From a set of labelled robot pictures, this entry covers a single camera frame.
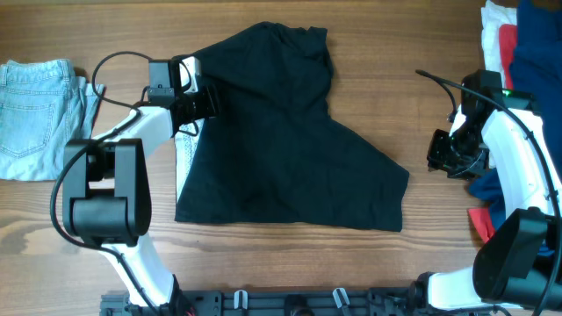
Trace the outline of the black shorts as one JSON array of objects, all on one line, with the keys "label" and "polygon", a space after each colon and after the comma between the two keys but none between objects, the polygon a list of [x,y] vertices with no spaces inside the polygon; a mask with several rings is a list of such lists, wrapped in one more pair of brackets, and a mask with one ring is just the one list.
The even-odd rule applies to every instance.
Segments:
[{"label": "black shorts", "polygon": [[401,230],[409,174],[330,117],[327,36],[261,22],[196,52],[221,110],[200,130],[176,221]]}]

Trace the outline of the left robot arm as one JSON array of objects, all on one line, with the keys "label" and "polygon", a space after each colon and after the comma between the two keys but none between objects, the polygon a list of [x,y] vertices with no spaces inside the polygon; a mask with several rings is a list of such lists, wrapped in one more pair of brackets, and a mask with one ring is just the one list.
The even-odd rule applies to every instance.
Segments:
[{"label": "left robot arm", "polygon": [[184,125],[218,116],[220,99],[194,56],[152,60],[148,71],[149,85],[125,120],[65,147],[52,194],[62,199],[62,215],[51,219],[65,240],[111,263],[128,290],[125,313],[192,315],[192,304],[148,233],[152,203],[146,159]]}]

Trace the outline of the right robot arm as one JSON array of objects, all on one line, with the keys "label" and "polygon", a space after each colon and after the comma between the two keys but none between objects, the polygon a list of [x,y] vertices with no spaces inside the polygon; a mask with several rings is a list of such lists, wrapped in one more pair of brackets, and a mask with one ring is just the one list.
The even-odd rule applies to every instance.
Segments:
[{"label": "right robot arm", "polygon": [[493,164],[506,219],[472,266],[428,273],[413,285],[423,303],[443,313],[561,309],[561,182],[545,145],[541,110],[529,94],[503,88],[498,72],[478,70],[458,89],[450,131],[436,130],[431,169],[472,180]]}]

